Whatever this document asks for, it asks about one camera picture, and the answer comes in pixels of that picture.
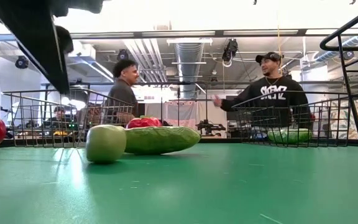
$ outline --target wire basket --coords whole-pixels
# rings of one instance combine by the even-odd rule
[[[260,96],[235,105],[242,142],[283,147],[347,146],[349,140],[349,98],[343,93],[291,93],[286,106],[271,106],[284,92]],[[306,96],[317,102],[299,104]]]
[[[84,147],[88,130],[99,124],[124,126],[134,105],[97,93],[73,88],[9,91],[12,105],[7,130],[15,146]]]

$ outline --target green vegetable in basket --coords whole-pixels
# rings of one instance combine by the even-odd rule
[[[90,162],[108,164],[118,160],[127,144],[125,129],[108,124],[92,127],[86,137],[86,158]]]
[[[268,131],[268,138],[275,143],[297,144],[307,142],[312,137],[312,132],[307,128]]]
[[[125,130],[125,152],[137,155],[159,155],[177,152],[197,144],[201,136],[187,127],[144,127]]]

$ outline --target green table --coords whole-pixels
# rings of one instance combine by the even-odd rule
[[[358,223],[358,147],[198,144],[90,165],[83,149],[0,148],[0,224]]]

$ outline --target gray t-shirt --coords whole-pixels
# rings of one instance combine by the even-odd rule
[[[114,105],[114,108],[117,108],[117,110],[115,111],[130,112],[132,110],[132,114],[135,117],[138,117],[137,100],[134,92],[132,91],[132,88],[128,85],[128,83],[123,80],[117,79],[110,89],[109,96],[133,106],[133,108],[130,108],[128,107],[128,104],[125,104],[123,102],[109,100],[109,106]]]

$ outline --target hand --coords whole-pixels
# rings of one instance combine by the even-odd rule
[[[215,99],[213,101],[214,101],[214,106],[216,106],[216,107],[222,106],[222,99],[219,99],[219,97],[217,95],[215,95]]]

